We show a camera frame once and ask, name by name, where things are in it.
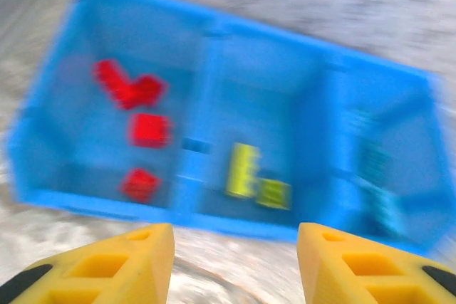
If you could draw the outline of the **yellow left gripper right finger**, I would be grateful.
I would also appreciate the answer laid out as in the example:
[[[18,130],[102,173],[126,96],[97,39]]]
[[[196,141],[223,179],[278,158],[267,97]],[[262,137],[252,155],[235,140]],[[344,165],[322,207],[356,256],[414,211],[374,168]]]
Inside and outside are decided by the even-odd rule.
[[[447,266],[320,224],[300,224],[297,257],[307,303],[455,302]]]

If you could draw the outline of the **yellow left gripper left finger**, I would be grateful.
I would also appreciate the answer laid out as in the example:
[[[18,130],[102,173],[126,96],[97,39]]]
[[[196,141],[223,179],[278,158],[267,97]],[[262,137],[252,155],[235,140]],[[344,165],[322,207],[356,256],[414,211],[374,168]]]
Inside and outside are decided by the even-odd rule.
[[[149,226],[41,259],[1,285],[2,303],[166,303],[171,224]]]

